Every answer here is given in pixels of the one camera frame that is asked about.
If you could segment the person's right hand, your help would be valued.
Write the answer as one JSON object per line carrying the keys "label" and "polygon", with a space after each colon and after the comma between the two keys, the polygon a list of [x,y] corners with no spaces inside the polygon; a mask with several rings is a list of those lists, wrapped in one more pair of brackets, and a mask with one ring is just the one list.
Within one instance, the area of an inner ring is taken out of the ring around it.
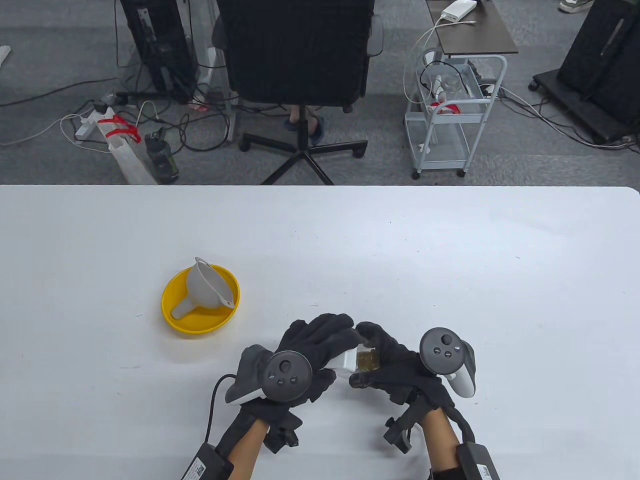
{"label": "person's right hand", "polygon": [[424,366],[418,352],[398,343],[379,324],[363,321],[355,330],[367,347],[377,350],[379,368],[350,375],[352,388],[382,390],[398,405],[412,405],[422,398],[429,410],[455,406],[441,379]]}

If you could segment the person's left hand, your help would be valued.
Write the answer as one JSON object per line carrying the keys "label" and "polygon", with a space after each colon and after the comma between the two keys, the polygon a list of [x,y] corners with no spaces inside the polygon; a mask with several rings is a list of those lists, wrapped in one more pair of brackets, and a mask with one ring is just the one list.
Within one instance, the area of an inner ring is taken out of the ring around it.
{"label": "person's left hand", "polygon": [[359,343],[345,313],[295,320],[275,350],[258,343],[243,350],[225,402],[269,426],[283,425],[291,409],[316,402],[329,389],[338,376],[328,363]]}

